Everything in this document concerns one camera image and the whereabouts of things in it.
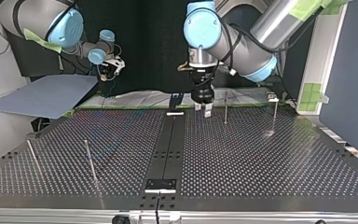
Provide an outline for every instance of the metal rod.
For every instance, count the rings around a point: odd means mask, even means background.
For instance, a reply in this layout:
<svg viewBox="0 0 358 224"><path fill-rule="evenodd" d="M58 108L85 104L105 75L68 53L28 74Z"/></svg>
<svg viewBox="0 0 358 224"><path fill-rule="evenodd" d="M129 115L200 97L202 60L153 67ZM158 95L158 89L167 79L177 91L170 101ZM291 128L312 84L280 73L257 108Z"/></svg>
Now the metal rod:
<svg viewBox="0 0 358 224"><path fill-rule="evenodd" d="M28 147L31 150L31 154L34 160L37 160L36 154L34 154L34 147L32 146L32 143L30 140L27 140Z"/></svg>
<svg viewBox="0 0 358 224"><path fill-rule="evenodd" d="M225 99L225 105L226 105L226 111L225 111L225 124L227 124L227 117L228 117L228 92L226 91L226 99Z"/></svg>
<svg viewBox="0 0 358 224"><path fill-rule="evenodd" d="M279 101L277 101L277 102L275 103L274 121L275 121L275 119L277 118L278 103L279 103Z"/></svg>
<svg viewBox="0 0 358 224"><path fill-rule="evenodd" d="M84 140L84 146L86 147L87 155L89 156L89 166L91 167L92 175L94 177L94 180L98 181L97 174L95 173L95 169L94 169L94 162L92 161L92 157L91 157L91 151L90 151L88 140Z"/></svg>

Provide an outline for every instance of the robotic arm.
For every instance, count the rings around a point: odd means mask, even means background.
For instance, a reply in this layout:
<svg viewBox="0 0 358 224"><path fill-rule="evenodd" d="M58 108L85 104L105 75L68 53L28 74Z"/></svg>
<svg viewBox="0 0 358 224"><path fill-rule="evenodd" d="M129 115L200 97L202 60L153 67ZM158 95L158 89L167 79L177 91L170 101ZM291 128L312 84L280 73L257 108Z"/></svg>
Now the robotic arm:
<svg viewBox="0 0 358 224"><path fill-rule="evenodd" d="M26 38L29 30L51 44L61 46L63 52L88 57L93 64L113 65L115 76L124 68L124 62L114 55L115 34L100 32L97 43L80 41L83 17L73 0L5 0L0 5L0 21L13 35Z"/></svg>
<svg viewBox="0 0 358 224"><path fill-rule="evenodd" d="M267 79L277 65L274 52L289 40L312 14L331 0L275 0L251 30L241 31L225 24L215 12L213 1L190 3L185 21L190 75L194 82L192 99L196 109L206 104L205 117L211 116L214 93L213 70L218 62L229 66L253 82Z"/></svg>

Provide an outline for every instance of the dark background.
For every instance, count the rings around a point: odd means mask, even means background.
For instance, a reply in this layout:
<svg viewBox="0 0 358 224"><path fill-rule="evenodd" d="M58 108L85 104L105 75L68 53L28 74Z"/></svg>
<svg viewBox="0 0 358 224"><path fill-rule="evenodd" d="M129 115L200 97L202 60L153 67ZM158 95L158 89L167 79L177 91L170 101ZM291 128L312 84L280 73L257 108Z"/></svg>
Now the dark background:
<svg viewBox="0 0 358 224"><path fill-rule="evenodd" d="M126 68L116 80L112 94L129 91L157 90L164 92L189 92L188 73L176 68L187 60L187 43L183 35L186 6L190 0L81 0L79 8L85 20L85 31L90 42L98 40L102 29L115 32L117 44L123 48L121 57ZM239 6L224 18L250 30L261 14L251 6ZM291 95L298 96L302 75L307 61L312 30L288 52L284 82ZM16 60L24 77L56 75L61 71L58 54L42 49L36 43L9 35ZM83 71L75 57L64 55ZM64 63L66 74L74 67ZM110 89L114 83L106 83ZM255 84L239 76L217 74L215 87L253 87ZM275 89L280 91L281 84Z"/></svg>

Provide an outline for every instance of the light blue board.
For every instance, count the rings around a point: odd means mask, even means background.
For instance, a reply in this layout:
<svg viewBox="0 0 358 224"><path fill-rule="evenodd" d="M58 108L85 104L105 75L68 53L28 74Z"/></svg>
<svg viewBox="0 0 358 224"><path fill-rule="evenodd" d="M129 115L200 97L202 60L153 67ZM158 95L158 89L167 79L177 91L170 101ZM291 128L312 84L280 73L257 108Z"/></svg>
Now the light blue board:
<svg viewBox="0 0 358 224"><path fill-rule="evenodd" d="M37 81L0 99L0 112L58 119L97 84L96 77L59 75Z"/></svg>

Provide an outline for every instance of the metal breadboard table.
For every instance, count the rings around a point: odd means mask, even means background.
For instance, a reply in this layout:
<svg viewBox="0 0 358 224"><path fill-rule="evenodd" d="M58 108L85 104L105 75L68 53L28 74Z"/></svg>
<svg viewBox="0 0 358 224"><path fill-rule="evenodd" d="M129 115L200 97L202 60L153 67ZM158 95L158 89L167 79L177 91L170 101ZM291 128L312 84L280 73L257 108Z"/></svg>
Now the metal breadboard table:
<svg viewBox="0 0 358 224"><path fill-rule="evenodd" d="M79 111L0 159L0 208L358 213L358 160L289 108ZM89 151L97 177L94 180ZM151 180L175 192L145 193Z"/></svg>

